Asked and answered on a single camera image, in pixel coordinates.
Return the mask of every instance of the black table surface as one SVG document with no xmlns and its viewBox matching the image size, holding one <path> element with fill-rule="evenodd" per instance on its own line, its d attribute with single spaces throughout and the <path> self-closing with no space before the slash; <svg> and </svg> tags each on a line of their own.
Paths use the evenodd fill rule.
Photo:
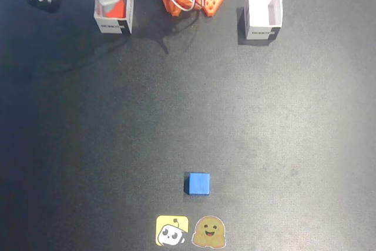
<svg viewBox="0 0 376 251">
<path fill-rule="evenodd" d="M 135 0 L 132 36 L 93 0 L 0 4 L 2 250 L 172 250 L 159 215 L 218 216 L 228 250 L 375 250 L 376 0 L 283 0 L 269 46 L 242 40 L 244 0 Z"/>
</svg>

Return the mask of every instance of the smiling face sticker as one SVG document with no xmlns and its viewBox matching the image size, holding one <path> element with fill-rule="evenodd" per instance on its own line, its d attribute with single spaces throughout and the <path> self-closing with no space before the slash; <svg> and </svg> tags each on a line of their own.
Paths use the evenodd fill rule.
<svg viewBox="0 0 376 251">
<path fill-rule="evenodd" d="M 196 224 L 192 243 L 198 247 L 224 248 L 226 246 L 225 232 L 224 224 L 219 218 L 206 216 Z"/>
</svg>

